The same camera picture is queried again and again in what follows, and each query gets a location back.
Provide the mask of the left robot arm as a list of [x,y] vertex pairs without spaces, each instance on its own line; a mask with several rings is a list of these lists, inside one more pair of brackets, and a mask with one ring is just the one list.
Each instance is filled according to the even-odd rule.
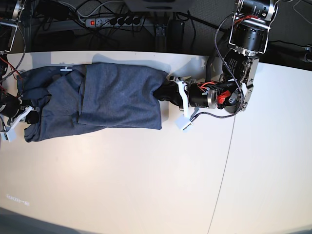
[[229,30],[218,38],[214,35],[215,55],[222,61],[222,74],[212,80],[211,56],[206,63],[206,79],[184,81],[171,77],[155,92],[160,101],[168,101],[179,108],[226,109],[231,115],[247,108],[253,91],[253,81],[259,63],[268,45],[268,35],[276,18],[277,0],[237,0]]

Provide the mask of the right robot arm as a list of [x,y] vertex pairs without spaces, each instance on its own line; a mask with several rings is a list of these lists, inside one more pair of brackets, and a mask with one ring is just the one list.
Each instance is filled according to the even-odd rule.
[[[25,0],[2,0],[0,2],[0,82],[3,83],[10,76],[17,81],[23,82],[18,71],[26,53],[26,41],[20,28],[21,16],[25,9]],[[11,52],[17,33],[22,35],[23,54],[20,62],[13,66],[7,55]],[[7,117],[8,124],[17,119],[26,110],[27,102],[21,100],[23,91],[20,90],[14,96],[1,86],[0,87],[0,114]]]

